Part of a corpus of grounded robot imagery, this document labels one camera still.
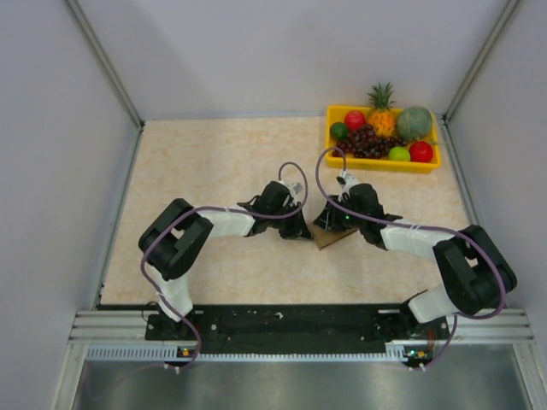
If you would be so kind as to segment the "brown cardboard box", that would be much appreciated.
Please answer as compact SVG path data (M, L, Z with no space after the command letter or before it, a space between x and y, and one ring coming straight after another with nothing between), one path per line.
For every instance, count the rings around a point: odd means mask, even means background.
M341 232L325 231L316 225L310 225L309 230L313 236L314 244L319 250L322 250L356 232L356 229Z

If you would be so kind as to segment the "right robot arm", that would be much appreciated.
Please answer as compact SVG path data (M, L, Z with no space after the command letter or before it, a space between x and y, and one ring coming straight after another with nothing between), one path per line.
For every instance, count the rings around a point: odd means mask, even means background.
M470 225L461 231L416 225L387 214L370 184L344 184L327 196L314 220L324 231L358 230L367 243L434 261L442 284L411 297L399 316L401 332L411 338L426 332L431 321L450 314L489 319L503 310L516 276L486 231Z

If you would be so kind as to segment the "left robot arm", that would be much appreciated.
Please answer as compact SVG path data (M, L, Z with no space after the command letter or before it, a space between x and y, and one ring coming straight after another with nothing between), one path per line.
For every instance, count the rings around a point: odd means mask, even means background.
M187 273L209 239L254 237L269 228L285 240L313 238L304 220L301 193L307 191L299 183L274 180L261 194L232 207L195 208L177 198L162 211L138 247L143 252L143 275L156 290L168 333L181 339L193 331Z

